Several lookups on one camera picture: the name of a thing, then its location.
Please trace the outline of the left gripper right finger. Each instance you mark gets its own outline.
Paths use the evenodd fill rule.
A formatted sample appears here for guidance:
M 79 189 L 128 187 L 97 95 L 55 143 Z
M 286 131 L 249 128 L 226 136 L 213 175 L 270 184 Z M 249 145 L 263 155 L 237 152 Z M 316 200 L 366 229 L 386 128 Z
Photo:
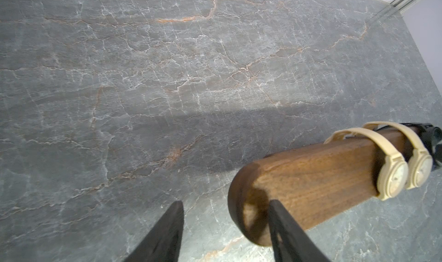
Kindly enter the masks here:
M 277 262 L 329 261 L 278 200 L 269 202 L 268 223 Z

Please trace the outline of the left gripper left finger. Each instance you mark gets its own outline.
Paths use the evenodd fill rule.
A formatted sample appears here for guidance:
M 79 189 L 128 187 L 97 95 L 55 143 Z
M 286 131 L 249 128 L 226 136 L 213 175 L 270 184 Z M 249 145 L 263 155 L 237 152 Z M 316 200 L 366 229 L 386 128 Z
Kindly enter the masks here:
M 126 262 L 177 262 L 184 230 L 182 201 L 173 202 Z

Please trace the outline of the wooden watch stand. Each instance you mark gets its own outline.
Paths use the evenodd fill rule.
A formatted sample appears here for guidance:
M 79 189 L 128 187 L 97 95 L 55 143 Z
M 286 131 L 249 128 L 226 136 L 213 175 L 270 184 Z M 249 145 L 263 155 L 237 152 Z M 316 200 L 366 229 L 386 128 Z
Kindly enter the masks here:
M 251 242 L 269 246 L 268 206 L 280 201 L 307 230 L 376 197 L 384 153 L 365 136 L 318 143 L 253 161 L 236 174 L 229 213 Z

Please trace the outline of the black watch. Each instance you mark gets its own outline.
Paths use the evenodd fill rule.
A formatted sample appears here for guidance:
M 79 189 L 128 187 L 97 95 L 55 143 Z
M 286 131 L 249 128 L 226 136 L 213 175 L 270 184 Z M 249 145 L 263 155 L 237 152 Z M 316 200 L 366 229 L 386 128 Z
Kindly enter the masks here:
M 417 133 L 428 153 L 432 156 L 433 165 L 431 171 L 441 170 L 442 168 L 442 130 L 432 124 L 422 123 L 402 123 Z M 413 156 L 413 145 L 405 135 L 399 139 L 393 140 L 392 144 L 402 153 L 405 160 L 409 162 Z

